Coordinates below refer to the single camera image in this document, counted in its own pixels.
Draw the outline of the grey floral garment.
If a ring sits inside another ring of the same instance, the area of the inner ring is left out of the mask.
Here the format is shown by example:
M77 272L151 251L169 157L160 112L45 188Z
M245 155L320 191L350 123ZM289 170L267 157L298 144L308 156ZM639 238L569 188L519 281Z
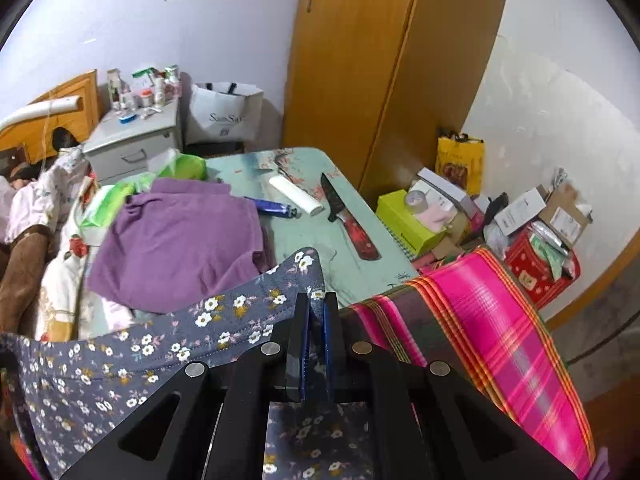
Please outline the grey floral garment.
M96 338L40 342L1 336L2 385L38 479L57 479L177 370L221 366L270 341L298 294L326 296L321 260L300 248L274 268L192 306ZM371 425L361 403L271 405L266 479L371 479Z

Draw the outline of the light green folding table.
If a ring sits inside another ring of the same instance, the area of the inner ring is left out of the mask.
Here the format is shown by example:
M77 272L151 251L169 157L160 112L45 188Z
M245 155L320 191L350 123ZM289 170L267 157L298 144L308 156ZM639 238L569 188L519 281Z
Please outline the light green folding table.
M230 185L235 196L286 204L286 196L269 183L274 176L285 176L318 200L322 209L316 214L300 210L296 219L263 218L266 246L275 263L294 255L300 248L314 248L320 258L326 289L337 294L342 308L418 276L384 224L324 151L284 148L210 158L206 165L208 176ZM328 220L329 205L323 194L321 176L328 177L366 231L380 254L378 260L361 259L341 222Z

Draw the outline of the pink plaid bed sheet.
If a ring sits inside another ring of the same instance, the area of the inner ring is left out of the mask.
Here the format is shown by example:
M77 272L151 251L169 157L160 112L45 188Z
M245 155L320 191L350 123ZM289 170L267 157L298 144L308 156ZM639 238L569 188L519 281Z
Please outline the pink plaid bed sheet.
M547 327L486 248L352 304L345 334L401 362L447 362L579 479L597 450L588 418Z

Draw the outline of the lime green box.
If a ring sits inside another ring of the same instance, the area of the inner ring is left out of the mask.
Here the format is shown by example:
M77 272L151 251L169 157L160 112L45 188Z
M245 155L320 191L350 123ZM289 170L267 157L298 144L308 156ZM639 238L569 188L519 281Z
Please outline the lime green box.
M416 220L405 204L406 195L405 190L381 195L375 214L408 257L414 259L435 248L446 232L434 233Z

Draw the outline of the white rectangular box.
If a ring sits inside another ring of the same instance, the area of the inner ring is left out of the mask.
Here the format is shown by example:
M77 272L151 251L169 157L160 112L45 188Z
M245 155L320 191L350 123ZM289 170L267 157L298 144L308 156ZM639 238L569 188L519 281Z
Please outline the white rectangular box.
M288 180L287 177L282 176L282 174L271 177L268 183L310 216L314 216L323 210L322 203Z

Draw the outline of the purple cloth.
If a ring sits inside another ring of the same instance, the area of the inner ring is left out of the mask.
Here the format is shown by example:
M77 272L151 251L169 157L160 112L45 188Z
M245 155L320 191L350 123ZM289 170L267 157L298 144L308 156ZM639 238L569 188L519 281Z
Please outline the purple cloth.
M120 207L87 286L130 309L166 314L267 268L254 202L231 195L228 184L157 178Z

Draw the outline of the clear tape roll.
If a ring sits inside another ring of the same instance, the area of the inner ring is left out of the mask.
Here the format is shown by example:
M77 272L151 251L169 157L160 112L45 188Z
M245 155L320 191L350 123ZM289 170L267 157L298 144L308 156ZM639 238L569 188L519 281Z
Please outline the clear tape roll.
M413 216L423 214L428 209L426 194L421 190L410 190L404 198L405 206Z

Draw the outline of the red gift box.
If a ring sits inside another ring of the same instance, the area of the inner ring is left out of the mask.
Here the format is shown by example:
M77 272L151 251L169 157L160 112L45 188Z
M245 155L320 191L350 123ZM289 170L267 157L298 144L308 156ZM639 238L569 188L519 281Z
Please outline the red gift box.
M552 256L553 249L542 248L530 231L523 231L506 251L504 263L524 289L536 310L540 310L582 275L582 268L574 254L567 258Z

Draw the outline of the yellow shopping bag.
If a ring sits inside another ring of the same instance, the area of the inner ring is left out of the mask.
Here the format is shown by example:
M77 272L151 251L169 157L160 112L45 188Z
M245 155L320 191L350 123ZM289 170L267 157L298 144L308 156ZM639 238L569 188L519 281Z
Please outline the yellow shopping bag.
M466 133L443 131L437 141L435 172L465 190L480 195L483 185L485 142Z

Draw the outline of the white paper shopping bag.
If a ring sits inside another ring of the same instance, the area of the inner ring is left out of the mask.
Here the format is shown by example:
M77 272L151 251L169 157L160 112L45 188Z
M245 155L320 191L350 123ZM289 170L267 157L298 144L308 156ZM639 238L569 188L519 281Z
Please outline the white paper shopping bag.
M191 84L184 130L186 145L254 141L263 98L264 92L254 84Z

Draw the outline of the brown cardboard box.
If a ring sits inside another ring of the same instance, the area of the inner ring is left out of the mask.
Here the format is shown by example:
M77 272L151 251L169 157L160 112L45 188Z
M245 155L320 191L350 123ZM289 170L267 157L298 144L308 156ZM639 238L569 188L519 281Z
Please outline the brown cardboard box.
M578 189L564 181L549 195L539 219L566 247L573 248L592 223L591 211L591 206L582 200Z

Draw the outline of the grey bedside cabinet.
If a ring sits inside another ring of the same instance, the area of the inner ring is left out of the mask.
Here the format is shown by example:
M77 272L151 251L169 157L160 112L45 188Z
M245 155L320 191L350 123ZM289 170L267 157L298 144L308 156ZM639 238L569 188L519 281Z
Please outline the grey bedside cabinet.
M140 174L150 159L168 148L182 148L179 102L166 104L160 113L143 118L144 110L129 122L109 112L82 146L99 184L112 184Z

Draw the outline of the brown fleece blanket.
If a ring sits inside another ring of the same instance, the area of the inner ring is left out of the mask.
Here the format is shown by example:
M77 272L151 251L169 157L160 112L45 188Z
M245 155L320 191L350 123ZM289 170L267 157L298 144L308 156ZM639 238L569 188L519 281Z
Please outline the brown fleece blanket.
M1 244L1 330L15 333L34 301L46 267L52 233L30 226L11 243Z

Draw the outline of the white paper roll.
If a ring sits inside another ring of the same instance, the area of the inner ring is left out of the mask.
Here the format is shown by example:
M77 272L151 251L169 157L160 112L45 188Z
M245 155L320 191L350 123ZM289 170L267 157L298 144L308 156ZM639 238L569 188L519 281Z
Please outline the white paper roll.
M80 109L80 100L80 96L66 96L22 106L0 120L0 131L32 119L77 112Z

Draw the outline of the red handled kitchen knife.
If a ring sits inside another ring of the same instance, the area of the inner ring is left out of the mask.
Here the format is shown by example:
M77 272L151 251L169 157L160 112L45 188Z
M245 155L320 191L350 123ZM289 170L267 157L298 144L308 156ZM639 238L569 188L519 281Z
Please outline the red handled kitchen knife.
M346 234L354 245L360 259L375 261L381 258L378 248L375 247L375 244L373 244L367 232L348 210L326 174L321 175L320 183L330 207L329 222L335 222L337 220L342 222Z

